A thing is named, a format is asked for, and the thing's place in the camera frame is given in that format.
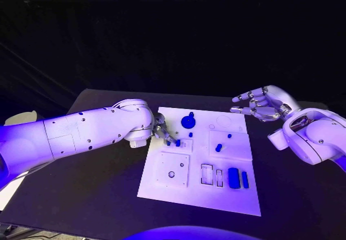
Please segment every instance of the dark curtain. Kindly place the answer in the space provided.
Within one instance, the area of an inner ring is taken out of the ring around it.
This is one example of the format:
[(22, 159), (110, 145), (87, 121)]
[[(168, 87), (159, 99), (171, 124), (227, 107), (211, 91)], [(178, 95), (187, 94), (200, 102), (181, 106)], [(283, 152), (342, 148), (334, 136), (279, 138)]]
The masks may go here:
[(0, 1), (0, 120), (63, 115), (84, 88), (233, 97), (269, 84), (344, 116), (344, 13), (315, 4)]

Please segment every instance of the circular hole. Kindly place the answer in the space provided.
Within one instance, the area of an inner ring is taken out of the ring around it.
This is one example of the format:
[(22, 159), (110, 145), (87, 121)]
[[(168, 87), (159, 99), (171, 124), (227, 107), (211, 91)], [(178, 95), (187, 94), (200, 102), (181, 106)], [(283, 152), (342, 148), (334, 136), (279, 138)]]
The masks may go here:
[(169, 171), (168, 173), (167, 173), (167, 176), (169, 177), (169, 178), (172, 178), (174, 177), (174, 172), (172, 171)]

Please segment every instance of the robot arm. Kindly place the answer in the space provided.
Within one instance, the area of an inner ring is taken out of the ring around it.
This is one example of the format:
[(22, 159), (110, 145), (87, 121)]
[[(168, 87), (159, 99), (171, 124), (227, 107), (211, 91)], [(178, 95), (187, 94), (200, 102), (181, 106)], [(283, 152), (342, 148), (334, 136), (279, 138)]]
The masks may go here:
[(231, 107), (231, 113), (253, 115), (260, 122), (283, 120), (282, 128), (267, 135), (278, 150), (291, 148), (298, 158), (314, 165), (332, 160), (346, 171), (346, 119), (328, 110), (301, 109), (276, 86), (257, 88), (231, 99), (249, 99), (249, 107)]
[[(0, 189), (27, 170), (120, 139), (131, 148), (146, 145), (156, 121), (146, 103), (126, 99), (103, 107), (43, 121), (0, 127)], [(164, 127), (156, 137), (175, 141)]]

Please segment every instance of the white board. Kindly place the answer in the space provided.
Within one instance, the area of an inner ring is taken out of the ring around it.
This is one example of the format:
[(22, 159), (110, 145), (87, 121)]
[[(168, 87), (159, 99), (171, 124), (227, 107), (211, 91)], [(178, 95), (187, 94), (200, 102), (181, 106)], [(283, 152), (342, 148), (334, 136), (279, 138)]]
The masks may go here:
[[(162, 139), (151, 138), (136, 196), (260, 216), (243, 115), (169, 107), (159, 107), (158, 112), (164, 115), (171, 136), (181, 143), (167, 146)], [(185, 129), (181, 118), (190, 112), (195, 124)], [(229, 168), (239, 171), (237, 189), (229, 187)], [(246, 172), (247, 188), (243, 188), (242, 172)]]

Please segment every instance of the black table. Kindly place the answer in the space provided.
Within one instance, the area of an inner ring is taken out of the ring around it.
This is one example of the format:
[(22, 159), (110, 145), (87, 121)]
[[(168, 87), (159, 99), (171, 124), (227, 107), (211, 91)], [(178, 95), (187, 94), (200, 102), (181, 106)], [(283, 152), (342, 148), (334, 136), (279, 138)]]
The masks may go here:
[[(227, 112), (231, 106), (227, 97), (86, 89), (67, 113), (128, 98), (145, 100), (152, 112), (158, 107)], [(136, 197), (149, 144), (131, 149), (122, 140), (58, 159), (25, 177), (0, 222), (103, 240), (174, 225), (273, 240), (344, 239), (346, 174), (331, 161), (311, 166), (289, 149), (273, 148), (266, 135), (280, 121), (244, 120), (260, 217)]]

